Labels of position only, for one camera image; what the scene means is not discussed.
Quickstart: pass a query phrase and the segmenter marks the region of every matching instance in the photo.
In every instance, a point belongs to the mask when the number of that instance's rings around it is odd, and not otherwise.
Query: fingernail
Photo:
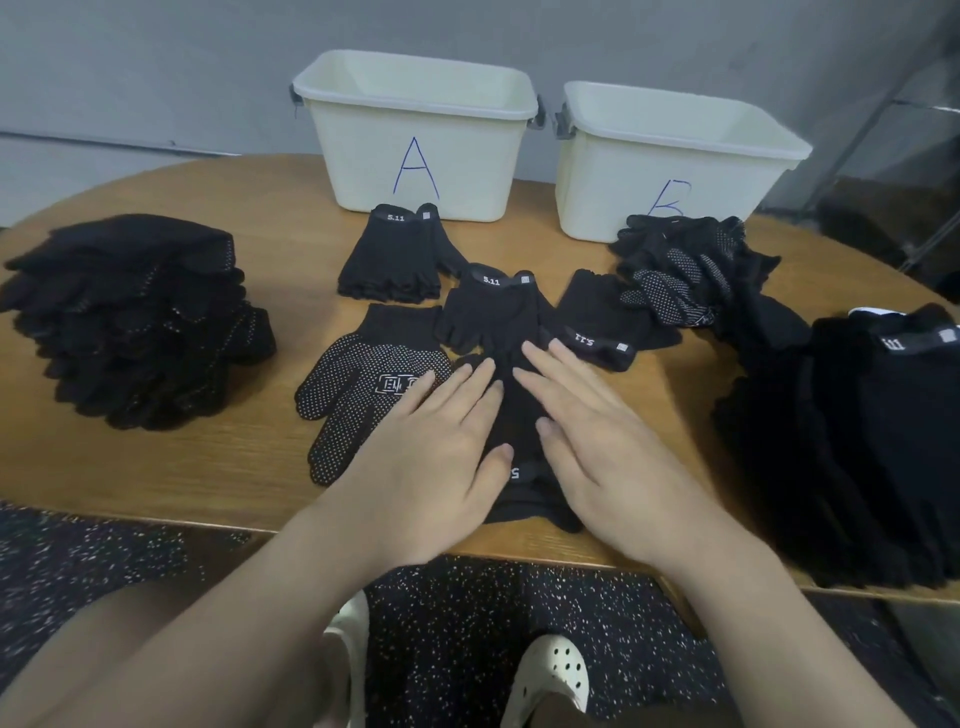
[[[546,417],[541,417],[537,420],[537,432],[540,433],[540,437],[549,437],[556,431],[556,425],[553,424],[552,420],[547,419]]]

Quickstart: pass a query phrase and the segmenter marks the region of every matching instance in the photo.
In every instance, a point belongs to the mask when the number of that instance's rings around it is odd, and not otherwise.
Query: metal clip
[[[573,126],[570,118],[570,109],[564,101],[564,105],[553,115],[553,135],[558,139],[572,139],[576,133],[577,128]]]
[[[546,104],[543,97],[537,94],[537,115],[532,119],[527,119],[527,129],[540,131],[546,126]]]
[[[303,97],[300,96],[295,90],[294,85],[290,84],[287,86],[287,90],[290,92],[290,103],[294,105],[294,118],[297,118],[297,107],[303,106]]]

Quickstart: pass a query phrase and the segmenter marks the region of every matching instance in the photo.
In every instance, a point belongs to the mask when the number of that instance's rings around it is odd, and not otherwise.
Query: hand
[[[319,498],[347,537],[375,549],[377,567],[423,564],[479,526],[510,479],[514,451],[484,444],[503,400],[491,359],[437,387],[414,383]]]
[[[570,507],[599,539],[670,572],[727,528],[740,528],[639,416],[560,341],[524,342],[542,376],[516,380],[552,419],[540,418],[543,452]]]

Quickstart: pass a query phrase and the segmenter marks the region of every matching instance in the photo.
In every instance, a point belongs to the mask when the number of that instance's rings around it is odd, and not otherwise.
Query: speckled floor
[[[0,689],[86,603],[182,569],[182,534],[0,505]],[[730,700],[709,642],[694,640],[641,576],[441,558],[387,574],[368,596],[372,727],[496,725],[520,655],[548,631],[583,652],[597,717]],[[955,725],[884,610],[841,597],[814,603],[919,726]]]

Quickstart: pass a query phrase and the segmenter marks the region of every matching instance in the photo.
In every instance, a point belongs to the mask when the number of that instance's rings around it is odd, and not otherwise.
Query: left hand
[[[319,506],[375,567],[423,564],[479,526],[510,479],[509,445],[484,444],[503,400],[494,366],[460,367],[437,387],[428,372],[400,398]]]

